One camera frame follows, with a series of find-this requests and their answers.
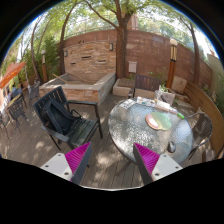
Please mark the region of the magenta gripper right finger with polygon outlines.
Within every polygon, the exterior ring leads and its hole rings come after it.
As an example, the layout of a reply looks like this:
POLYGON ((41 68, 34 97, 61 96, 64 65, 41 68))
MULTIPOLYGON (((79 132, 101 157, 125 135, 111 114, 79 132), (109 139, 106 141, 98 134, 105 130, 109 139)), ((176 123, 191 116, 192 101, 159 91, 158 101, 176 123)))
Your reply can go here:
POLYGON ((138 143, 133 144, 133 153, 145 185, 182 169, 168 154, 157 154, 138 143))

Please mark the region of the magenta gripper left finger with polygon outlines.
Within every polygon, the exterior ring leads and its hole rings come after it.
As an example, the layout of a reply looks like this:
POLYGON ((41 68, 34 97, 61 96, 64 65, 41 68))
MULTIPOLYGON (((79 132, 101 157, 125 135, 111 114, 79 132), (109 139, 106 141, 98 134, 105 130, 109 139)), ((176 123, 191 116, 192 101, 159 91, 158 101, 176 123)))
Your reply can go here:
POLYGON ((92 145, 88 142, 66 154, 55 154, 41 166, 41 169, 79 185, 88 166, 91 153, 92 145))

